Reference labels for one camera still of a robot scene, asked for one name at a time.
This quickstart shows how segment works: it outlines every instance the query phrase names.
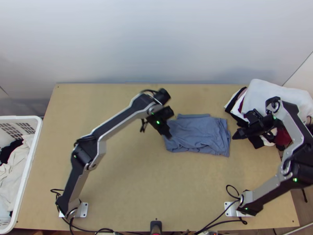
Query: dark red cloth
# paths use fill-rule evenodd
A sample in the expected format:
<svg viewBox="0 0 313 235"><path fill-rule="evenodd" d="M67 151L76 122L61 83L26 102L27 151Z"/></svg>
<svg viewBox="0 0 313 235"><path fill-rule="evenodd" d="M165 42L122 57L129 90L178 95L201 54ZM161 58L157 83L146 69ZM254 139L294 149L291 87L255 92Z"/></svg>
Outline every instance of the dark red cloth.
<svg viewBox="0 0 313 235"><path fill-rule="evenodd" d="M277 135L274 139L274 143L277 145L288 145L291 142L290 135L285 128L277 128Z"/></svg>
<svg viewBox="0 0 313 235"><path fill-rule="evenodd" d="M238 108L238 111L241 113L241 110L242 110L242 105L243 105L243 101L244 101L245 98L242 99L240 105L239 105L239 108Z"/></svg>

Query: black cloth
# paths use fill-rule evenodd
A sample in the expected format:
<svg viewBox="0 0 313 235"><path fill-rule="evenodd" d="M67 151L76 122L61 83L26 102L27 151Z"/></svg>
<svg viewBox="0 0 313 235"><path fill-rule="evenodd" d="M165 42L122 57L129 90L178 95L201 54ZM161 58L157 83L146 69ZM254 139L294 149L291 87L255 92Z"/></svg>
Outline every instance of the black cloth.
<svg viewBox="0 0 313 235"><path fill-rule="evenodd" d="M1 152L0 152L0 161L1 164L0 166L5 163L7 164L7 161L11 155L11 153L13 152L14 149L16 149L17 147L21 146L23 144L23 140L22 139L18 139L13 141L10 145L2 148Z"/></svg>

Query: white wall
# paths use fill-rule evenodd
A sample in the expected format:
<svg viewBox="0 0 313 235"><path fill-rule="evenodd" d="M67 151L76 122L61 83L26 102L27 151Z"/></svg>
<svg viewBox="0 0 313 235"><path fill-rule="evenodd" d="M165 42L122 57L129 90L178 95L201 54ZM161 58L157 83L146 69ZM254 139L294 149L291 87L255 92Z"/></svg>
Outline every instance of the white wall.
<svg viewBox="0 0 313 235"><path fill-rule="evenodd" d="M313 97L313 53L284 84L284 87L307 90Z"/></svg>
<svg viewBox="0 0 313 235"><path fill-rule="evenodd" d="M283 84L313 49L312 0L1 0L0 86Z"/></svg>

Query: pile of clothes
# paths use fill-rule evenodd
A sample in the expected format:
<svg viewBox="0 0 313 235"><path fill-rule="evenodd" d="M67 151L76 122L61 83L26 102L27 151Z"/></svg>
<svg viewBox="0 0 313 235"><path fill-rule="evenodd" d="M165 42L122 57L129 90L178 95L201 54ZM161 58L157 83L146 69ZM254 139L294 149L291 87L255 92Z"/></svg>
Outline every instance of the pile of clothes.
<svg viewBox="0 0 313 235"><path fill-rule="evenodd" d="M296 104L299 108L300 119L307 125L313 123L313 99L306 90L281 87L259 79L253 79L248 87L243 87L233 94L224 106L225 112L237 121L238 126L247 127L249 125L248 112L255 110L260 115L266 116L265 101L274 96L280 97L283 101ZM276 145L278 149L284 150L291 142L285 128L273 128L270 134L274 136L273 140L270 141L264 135L253 136L248 139L256 149Z"/></svg>
<svg viewBox="0 0 313 235"><path fill-rule="evenodd" d="M0 215L13 211L34 134L23 135L0 152Z"/></svg>

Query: folded blue cloth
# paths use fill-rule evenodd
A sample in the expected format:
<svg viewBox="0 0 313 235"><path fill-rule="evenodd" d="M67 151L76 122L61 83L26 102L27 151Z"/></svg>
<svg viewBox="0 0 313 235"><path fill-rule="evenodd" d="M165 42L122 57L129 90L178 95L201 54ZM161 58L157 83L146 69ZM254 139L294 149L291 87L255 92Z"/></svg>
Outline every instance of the folded blue cloth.
<svg viewBox="0 0 313 235"><path fill-rule="evenodd" d="M168 120L171 139L163 136L166 149L171 152L200 152L229 157L230 131L223 118L209 114L178 114L176 120Z"/></svg>

